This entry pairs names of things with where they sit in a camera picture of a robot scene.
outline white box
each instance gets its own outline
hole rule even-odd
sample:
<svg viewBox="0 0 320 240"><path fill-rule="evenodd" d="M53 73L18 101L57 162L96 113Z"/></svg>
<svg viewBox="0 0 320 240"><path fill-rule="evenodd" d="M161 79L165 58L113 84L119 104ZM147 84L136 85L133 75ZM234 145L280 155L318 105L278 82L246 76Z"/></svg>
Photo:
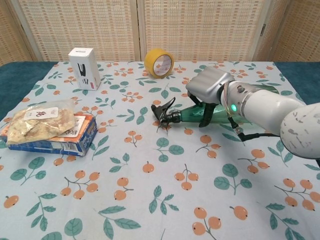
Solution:
<svg viewBox="0 0 320 240"><path fill-rule="evenodd" d="M79 89L97 90L101 78L93 48L75 47L68 54Z"/></svg>

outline table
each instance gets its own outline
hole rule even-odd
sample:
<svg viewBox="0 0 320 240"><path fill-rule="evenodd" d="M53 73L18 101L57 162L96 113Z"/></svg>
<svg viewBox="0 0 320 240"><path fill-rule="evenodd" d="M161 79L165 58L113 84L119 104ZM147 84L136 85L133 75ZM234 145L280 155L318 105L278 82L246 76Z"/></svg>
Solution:
<svg viewBox="0 0 320 240"><path fill-rule="evenodd" d="M85 157L0 142L0 239L318 239L314 160L278 138L242 143L227 124L158 129L151 104L191 106L185 84L205 66L300 99L272 62L181 61L157 80L143 62L99 62L98 91L79 90L70 63L59 62L0 128L28 105L72 98L75 112L96 116L98 133Z"/></svg>

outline snack bag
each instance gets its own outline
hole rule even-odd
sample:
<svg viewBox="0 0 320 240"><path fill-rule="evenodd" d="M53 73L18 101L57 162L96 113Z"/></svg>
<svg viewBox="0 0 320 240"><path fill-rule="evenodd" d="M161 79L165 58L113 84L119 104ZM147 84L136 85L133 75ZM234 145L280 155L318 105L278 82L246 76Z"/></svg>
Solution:
<svg viewBox="0 0 320 240"><path fill-rule="evenodd" d="M7 144L22 144L59 136L75 126L74 102L52 101L18 111L12 118Z"/></svg>

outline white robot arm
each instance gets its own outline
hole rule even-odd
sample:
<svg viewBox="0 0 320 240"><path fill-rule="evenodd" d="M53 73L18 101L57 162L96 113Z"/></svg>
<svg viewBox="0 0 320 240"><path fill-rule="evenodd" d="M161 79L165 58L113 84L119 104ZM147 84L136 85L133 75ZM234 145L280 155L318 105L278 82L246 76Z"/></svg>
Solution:
<svg viewBox="0 0 320 240"><path fill-rule="evenodd" d="M259 88L214 67L206 67L187 85L188 94L205 103L222 104L232 128L242 141L279 136L288 151L306 159L320 158L320 103L305 105ZM240 115L271 134L245 135L232 115Z"/></svg>

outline packing tape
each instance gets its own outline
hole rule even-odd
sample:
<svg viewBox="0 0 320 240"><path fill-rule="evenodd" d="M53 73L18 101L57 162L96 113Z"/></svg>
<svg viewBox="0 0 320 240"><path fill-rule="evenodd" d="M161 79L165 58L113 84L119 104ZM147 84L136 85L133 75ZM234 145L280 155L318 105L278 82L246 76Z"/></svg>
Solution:
<svg viewBox="0 0 320 240"><path fill-rule="evenodd" d="M174 63L173 56L161 48L150 50L144 58L144 67L156 79L168 76L174 67Z"/></svg>

